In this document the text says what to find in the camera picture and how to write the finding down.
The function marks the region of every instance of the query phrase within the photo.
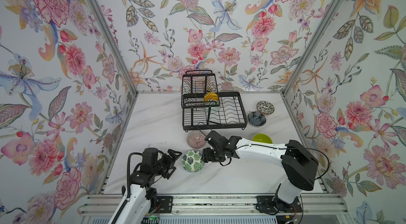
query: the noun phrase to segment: bowl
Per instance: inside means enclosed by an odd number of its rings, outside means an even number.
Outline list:
[[[250,122],[252,126],[260,127],[262,125],[265,125],[266,118],[260,112],[253,111],[248,114],[248,122]]]
[[[268,135],[262,133],[255,135],[252,141],[273,144],[271,138]]]
[[[202,153],[197,150],[190,150],[182,157],[182,167],[190,173],[196,173],[204,167]]]
[[[206,136],[200,131],[192,131],[186,138],[186,142],[193,149],[202,148],[206,144]]]
[[[275,111],[275,107],[268,101],[260,101],[256,104],[256,109],[264,116],[271,115]]]

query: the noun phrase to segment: floral wallpaper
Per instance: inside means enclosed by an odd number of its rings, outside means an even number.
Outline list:
[[[211,69],[221,91],[281,90],[331,0],[98,0],[142,91]]]
[[[77,223],[133,99],[87,1],[0,0],[0,61],[0,222]]]
[[[288,101],[355,223],[406,222],[406,4],[345,0]],[[320,156],[320,171],[328,162]]]

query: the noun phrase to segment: marble countertop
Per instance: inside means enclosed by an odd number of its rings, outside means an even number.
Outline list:
[[[263,133],[270,136],[275,144],[300,141],[280,94],[243,93],[241,99],[247,115],[256,110],[259,101],[272,103],[275,112],[266,117],[266,124],[262,127],[253,127],[248,123],[245,130],[218,129],[218,133],[226,138],[236,135],[250,140],[254,135]],[[182,128],[180,93],[140,94],[104,194],[121,194],[121,186],[126,183],[127,157],[131,152],[155,147],[164,152],[173,149],[185,153],[191,150],[186,143],[189,133]],[[139,162],[141,156],[133,156],[130,170]],[[276,165],[248,159],[233,158],[232,163],[225,167],[219,163],[206,163],[201,171],[188,173],[182,168],[180,158],[175,167],[177,169],[169,180],[160,179],[154,184],[159,194],[272,193],[285,177],[284,170]],[[315,183],[313,191],[309,193],[322,193],[320,184]]]

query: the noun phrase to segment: black dish rack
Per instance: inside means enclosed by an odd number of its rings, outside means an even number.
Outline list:
[[[219,102],[205,101],[207,93],[218,95]],[[211,70],[187,71],[182,77],[183,130],[242,128],[247,115],[239,92],[219,92]]]

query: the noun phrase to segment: white arm segment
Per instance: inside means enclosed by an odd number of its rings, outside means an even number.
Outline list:
[[[145,198],[147,191],[145,188],[141,188],[139,185],[132,184],[130,186],[131,196],[129,201],[125,205],[123,211],[120,213],[119,218],[116,223],[118,224],[140,224],[145,215],[150,210],[151,202]],[[117,212],[120,209],[120,206],[123,202],[127,200],[127,191],[124,193],[124,196],[117,207],[116,211],[113,214],[113,217],[110,219],[108,224],[111,224],[113,218],[116,216]]]
[[[236,154],[238,155],[238,157],[266,161],[283,168],[281,156],[284,155],[286,152],[285,144],[267,144],[242,138],[236,145],[237,148],[240,146],[244,147],[236,150]],[[291,204],[301,192],[301,189],[297,188],[296,186],[291,184],[288,179],[286,179],[282,182],[281,187],[279,188],[278,198],[288,204]]]

